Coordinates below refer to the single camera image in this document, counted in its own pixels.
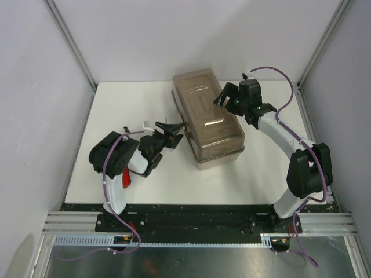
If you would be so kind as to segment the right aluminium frame post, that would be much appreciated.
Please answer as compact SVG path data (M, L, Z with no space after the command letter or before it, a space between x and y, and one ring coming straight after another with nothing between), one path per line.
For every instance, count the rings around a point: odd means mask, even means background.
M337 29L339 28L341 22L343 21L345 15L347 14L349 8L353 4L354 1L352 0L342 0L339 2L334 14L332 15L329 23L327 24L316 48L311 55L303 73L301 74L300 78L297 81L298 87L303 87L305 82L307 81L308 77L316 67L317 63L319 62L320 58L324 54L328 44L334 37Z

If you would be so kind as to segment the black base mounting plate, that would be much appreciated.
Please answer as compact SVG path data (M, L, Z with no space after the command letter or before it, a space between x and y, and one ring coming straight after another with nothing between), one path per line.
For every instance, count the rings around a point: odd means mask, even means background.
M280 220L269 205L130 204L116 219L100 204L62 204L60 211L98 212L96 232L125 233L135 229L140 237L197 236L202 240L240 237L240 234L303 231L300 217Z

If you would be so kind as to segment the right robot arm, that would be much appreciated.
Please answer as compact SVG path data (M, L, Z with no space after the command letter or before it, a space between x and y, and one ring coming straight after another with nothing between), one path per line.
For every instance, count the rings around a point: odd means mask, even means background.
M287 190L270 209L267 225L282 232L293 217L315 193L327 193L333 181L330 150L326 144L315 144L297 134L279 118L279 110L264 103L261 86L244 76L238 85L197 77L175 76L172 96L182 118L181 124L165 125L173 136L175 148L183 136L190 145L198 166L208 169L234 161L244 150L245 135L238 122L246 123L269 136L289 158Z

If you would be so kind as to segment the left aluminium frame post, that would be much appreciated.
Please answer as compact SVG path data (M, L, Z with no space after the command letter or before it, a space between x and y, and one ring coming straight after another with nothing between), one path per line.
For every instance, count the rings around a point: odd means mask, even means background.
M43 3L45 4L50 16L52 17L57 29L59 30L62 38L64 39L68 49L70 50L90 88L95 92L97 90L97 83L94 80L94 77L55 1L43 0Z

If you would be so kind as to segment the aluminium frame post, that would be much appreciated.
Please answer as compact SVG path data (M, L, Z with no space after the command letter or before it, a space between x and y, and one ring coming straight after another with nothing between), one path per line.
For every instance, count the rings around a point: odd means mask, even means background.
M345 15L347 14L349 8L353 4L354 1L352 0L342 0L339 2L334 14L332 15L329 23L327 24L316 48L311 55L303 73L301 74L300 78L297 81L298 87L303 87L305 82L307 81L308 77L316 67L317 63L319 62L320 58L324 54L328 44L334 37L337 29L339 28L341 22L343 21Z
M57 29L59 30L62 38L64 39L68 49L70 50L90 88L95 92L97 90L97 83L94 80L94 77L55 1L43 0L43 3L45 4L50 16L52 17Z

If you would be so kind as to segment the translucent brown plastic toolbox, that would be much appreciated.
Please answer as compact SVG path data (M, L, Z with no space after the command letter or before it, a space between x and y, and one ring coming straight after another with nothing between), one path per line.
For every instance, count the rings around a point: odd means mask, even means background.
M172 96L199 170L235 161L244 151L245 133L234 114L213 102L222 88L211 68L172 78Z

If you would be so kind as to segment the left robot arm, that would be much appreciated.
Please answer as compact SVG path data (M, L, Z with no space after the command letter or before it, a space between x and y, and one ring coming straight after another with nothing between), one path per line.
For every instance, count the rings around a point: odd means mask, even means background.
M127 128L123 134L112 131L95 145L89 154L89 163L102 174L104 208L110 212L108 225L120 232L127 227L128 217L124 189L131 184L130 173L148 177L163 158L164 148L174 149L182 135L170 129L161 133L153 130L139 140L131 137Z

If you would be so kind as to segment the red handled tool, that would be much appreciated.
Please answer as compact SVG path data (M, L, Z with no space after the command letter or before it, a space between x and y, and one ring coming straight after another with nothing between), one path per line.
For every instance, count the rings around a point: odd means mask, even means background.
M132 183L131 177L130 177L130 171L128 168L124 169L122 173L122 186L124 189L128 188Z

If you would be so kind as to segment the yellow black handled tool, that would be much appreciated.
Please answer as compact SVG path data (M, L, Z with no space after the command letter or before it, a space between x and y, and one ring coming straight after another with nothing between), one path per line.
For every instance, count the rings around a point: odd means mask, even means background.
M144 177L148 177L151 174L153 169L155 169L157 167L157 165L160 163L162 157L163 157L163 155L159 153L159 154L157 154L156 157L149 160L148 166L147 166L147 168L146 168L146 170L143 174Z

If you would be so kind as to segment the aluminium front rail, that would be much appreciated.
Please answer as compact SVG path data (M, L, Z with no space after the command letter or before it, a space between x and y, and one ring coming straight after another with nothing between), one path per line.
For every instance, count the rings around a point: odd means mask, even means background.
M49 212L44 234L94 234L98 212ZM356 236L357 228L351 213L299 213L303 235Z

